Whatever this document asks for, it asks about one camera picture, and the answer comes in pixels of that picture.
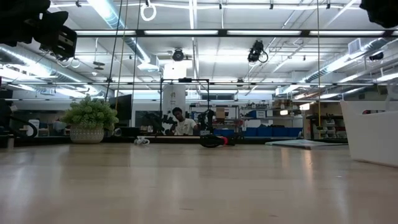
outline white bin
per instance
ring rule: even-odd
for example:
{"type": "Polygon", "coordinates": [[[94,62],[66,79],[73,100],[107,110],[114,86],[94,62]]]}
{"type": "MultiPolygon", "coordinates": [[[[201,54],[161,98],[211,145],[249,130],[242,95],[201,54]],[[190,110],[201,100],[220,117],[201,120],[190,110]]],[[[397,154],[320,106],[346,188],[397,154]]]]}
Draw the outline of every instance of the white bin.
{"type": "Polygon", "coordinates": [[[340,101],[351,158],[398,167],[398,102],[390,111],[363,114],[365,110],[385,110],[384,101],[340,101]]]}

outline blue crate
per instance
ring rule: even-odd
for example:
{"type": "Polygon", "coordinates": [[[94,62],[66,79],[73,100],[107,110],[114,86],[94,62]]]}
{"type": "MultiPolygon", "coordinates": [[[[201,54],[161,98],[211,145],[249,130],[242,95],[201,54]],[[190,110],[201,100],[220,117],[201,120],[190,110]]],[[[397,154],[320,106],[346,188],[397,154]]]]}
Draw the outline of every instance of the blue crate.
{"type": "Polygon", "coordinates": [[[272,136],[272,128],[268,128],[268,127],[258,128],[257,135],[260,137],[271,137],[272,136]]]}
{"type": "Polygon", "coordinates": [[[257,130],[258,130],[258,128],[246,128],[244,135],[247,137],[257,136],[257,130]]]}
{"type": "Polygon", "coordinates": [[[289,128],[289,137],[298,137],[303,128],[289,128]]]}
{"type": "Polygon", "coordinates": [[[234,130],[230,130],[230,129],[214,129],[213,130],[214,135],[224,136],[224,137],[231,136],[234,133],[235,133],[234,130]]]}
{"type": "Polygon", "coordinates": [[[272,137],[288,137],[288,128],[272,128],[272,137]]]}

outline mat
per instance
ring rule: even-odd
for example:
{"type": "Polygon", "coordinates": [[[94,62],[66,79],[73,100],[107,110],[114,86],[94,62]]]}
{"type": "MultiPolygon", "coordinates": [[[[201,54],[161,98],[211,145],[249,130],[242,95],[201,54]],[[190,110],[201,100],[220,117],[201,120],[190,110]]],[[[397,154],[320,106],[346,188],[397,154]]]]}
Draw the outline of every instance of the mat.
{"type": "Polygon", "coordinates": [[[288,141],[274,141],[267,142],[266,146],[285,146],[285,147],[297,147],[301,149],[315,149],[324,146],[347,146],[345,143],[326,143],[318,141],[310,141],[304,139],[288,140],[288,141]]]}

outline person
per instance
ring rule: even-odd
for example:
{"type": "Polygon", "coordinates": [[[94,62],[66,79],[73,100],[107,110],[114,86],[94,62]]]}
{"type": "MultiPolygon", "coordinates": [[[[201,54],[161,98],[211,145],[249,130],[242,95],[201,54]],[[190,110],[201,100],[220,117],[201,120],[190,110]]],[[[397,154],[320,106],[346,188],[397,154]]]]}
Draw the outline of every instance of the person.
{"type": "Polygon", "coordinates": [[[193,130],[197,130],[198,126],[196,122],[189,118],[184,118],[182,116],[181,108],[174,108],[172,111],[173,115],[177,119],[177,127],[173,126],[174,135],[193,135],[193,130]]]}

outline white plant pot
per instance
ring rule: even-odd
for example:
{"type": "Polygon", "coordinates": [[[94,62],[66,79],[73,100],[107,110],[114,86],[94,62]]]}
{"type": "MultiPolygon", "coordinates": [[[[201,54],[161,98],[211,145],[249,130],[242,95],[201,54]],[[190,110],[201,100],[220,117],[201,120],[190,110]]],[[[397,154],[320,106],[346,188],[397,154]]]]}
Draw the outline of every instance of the white plant pot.
{"type": "Polygon", "coordinates": [[[97,144],[104,138],[104,129],[85,129],[72,125],[70,128],[70,139],[77,144],[97,144]]]}

